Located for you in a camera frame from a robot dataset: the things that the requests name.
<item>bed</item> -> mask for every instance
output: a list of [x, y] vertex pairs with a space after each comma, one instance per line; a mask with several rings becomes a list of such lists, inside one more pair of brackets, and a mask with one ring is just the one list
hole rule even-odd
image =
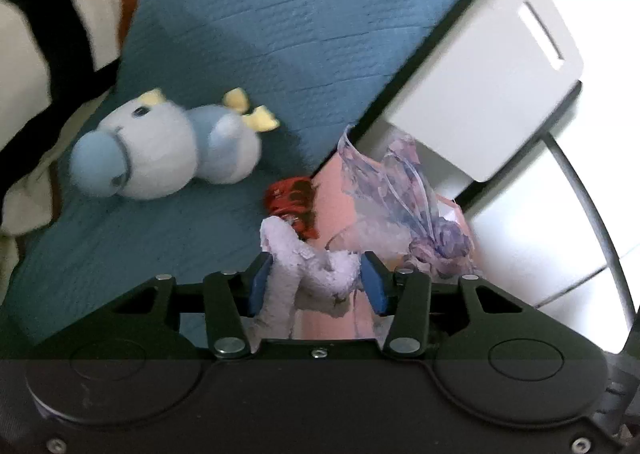
[[[265, 189], [318, 170], [347, 124], [364, 132], [470, 0], [140, 0], [116, 87], [81, 132], [155, 87], [186, 107], [243, 87], [281, 120], [229, 186], [192, 182], [159, 200], [92, 199], [58, 160], [63, 210], [26, 238], [3, 309], [40, 341], [157, 274], [198, 282], [259, 251]], [[203, 322], [181, 332], [196, 344]]]

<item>translucent plastic bag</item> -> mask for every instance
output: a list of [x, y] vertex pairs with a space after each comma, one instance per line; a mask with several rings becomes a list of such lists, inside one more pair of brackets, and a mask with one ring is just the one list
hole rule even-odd
[[398, 130], [378, 163], [351, 145], [348, 129], [338, 154], [342, 188], [354, 198], [358, 220], [335, 236], [329, 248], [371, 250], [387, 267], [413, 266], [439, 281], [478, 274], [470, 258], [472, 240], [440, 214], [437, 196], [421, 173], [414, 139]]

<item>stuffed animal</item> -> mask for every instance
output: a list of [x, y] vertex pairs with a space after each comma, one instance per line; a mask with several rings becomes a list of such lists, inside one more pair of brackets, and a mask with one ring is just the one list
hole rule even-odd
[[236, 183], [260, 160], [257, 132], [279, 122], [260, 106], [252, 114], [242, 89], [223, 105], [191, 110], [153, 90], [109, 114], [71, 152], [72, 182], [85, 194], [148, 200], [172, 194], [193, 177]]

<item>circular cover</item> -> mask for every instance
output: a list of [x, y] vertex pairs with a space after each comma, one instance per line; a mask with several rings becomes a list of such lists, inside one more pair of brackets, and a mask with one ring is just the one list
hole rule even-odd
[[434, 372], [460, 404], [491, 420], [551, 425], [577, 418], [604, 394], [606, 360], [594, 344], [550, 321], [519, 314], [475, 320], [441, 345]]
[[28, 387], [44, 409], [78, 424], [120, 425], [167, 410], [194, 387], [200, 361], [187, 339], [140, 322], [109, 327], [89, 330], [96, 338], [86, 343], [53, 337], [47, 350], [66, 360], [27, 364]]
[[560, 371], [564, 358], [560, 351], [545, 342], [515, 339], [491, 348], [489, 362], [496, 371], [508, 378], [538, 382], [551, 378]]

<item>red object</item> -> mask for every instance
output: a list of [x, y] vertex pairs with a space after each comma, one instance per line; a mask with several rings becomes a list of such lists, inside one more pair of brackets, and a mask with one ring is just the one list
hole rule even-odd
[[309, 177], [284, 179], [271, 185], [264, 195], [270, 216], [285, 220], [301, 239], [317, 239], [316, 214], [313, 210], [316, 190]]

